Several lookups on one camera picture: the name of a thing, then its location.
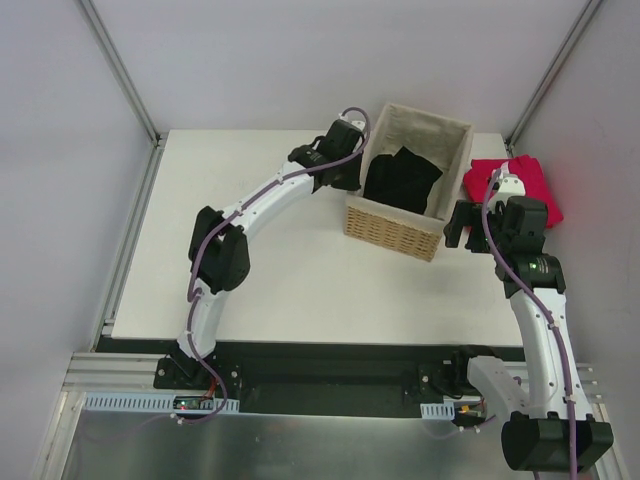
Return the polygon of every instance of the gray wall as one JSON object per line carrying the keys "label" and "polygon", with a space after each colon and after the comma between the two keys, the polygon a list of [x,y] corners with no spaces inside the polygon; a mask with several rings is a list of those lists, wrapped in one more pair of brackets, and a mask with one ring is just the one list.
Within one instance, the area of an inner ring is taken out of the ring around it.
{"label": "gray wall", "polygon": [[149,145],[70,0],[0,6],[0,476],[86,350]]}
{"label": "gray wall", "polygon": [[547,250],[567,279],[572,341],[597,366],[632,472],[640,416],[640,2],[609,0],[518,153],[537,156],[566,214]]}
{"label": "gray wall", "polygon": [[170,128],[322,129],[385,101],[508,133],[585,0],[96,0]]}

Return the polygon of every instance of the black cloth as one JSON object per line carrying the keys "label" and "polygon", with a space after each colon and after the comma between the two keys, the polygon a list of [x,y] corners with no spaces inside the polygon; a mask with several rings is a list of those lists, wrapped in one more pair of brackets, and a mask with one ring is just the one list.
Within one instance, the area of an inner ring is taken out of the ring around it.
{"label": "black cloth", "polygon": [[402,147],[394,156],[371,160],[364,198],[422,215],[427,198],[442,171],[426,158]]}

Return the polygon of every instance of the white table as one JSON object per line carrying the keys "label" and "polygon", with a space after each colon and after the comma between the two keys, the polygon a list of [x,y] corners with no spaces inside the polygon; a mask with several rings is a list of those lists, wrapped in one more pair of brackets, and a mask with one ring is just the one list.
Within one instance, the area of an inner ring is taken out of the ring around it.
{"label": "white table", "polygon": [[[197,212],[237,201],[321,133],[171,131],[112,336],[175,339]],[[506,158],[502,137],[476,134],[472,157]],[[489,255],[441,246],[427,263],[346,237],[344,195],[324,188],[256,237],[219,340],[522,345]]]}

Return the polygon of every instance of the red cloth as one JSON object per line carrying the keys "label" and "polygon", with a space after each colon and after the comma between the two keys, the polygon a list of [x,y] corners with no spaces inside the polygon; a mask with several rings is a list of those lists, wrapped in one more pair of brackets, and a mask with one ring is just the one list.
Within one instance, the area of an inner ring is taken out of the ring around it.
{"label": "red cloth", "polygon": [[521,155],[510,160],[472,160],[471,170],[465,174],[463,182],[467,194],[473,202],[482,202],[491,174],[505,162],[509,162],[509,172],[517,175],[524,182],[527,197],[547,204],[549,210],[547,228],[564,220],[564,216],[547,186],[538,159],[529,155]]}

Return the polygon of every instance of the wicker basket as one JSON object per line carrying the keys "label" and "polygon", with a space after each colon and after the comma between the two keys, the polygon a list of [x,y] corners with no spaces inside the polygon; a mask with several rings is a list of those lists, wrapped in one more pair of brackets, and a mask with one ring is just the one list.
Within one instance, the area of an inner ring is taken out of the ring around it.
{"label": "wicker basket", "polygon": [[401,105],[387,104],[362,159],[364,185],[371,160],[395,154],[402,146],[427,158],[442,170],[433,185],[423,215],[376,203],[363,190],[347,195],[345,233],[396,252],[431,261],[438,249],[469,168],[473,126]]}

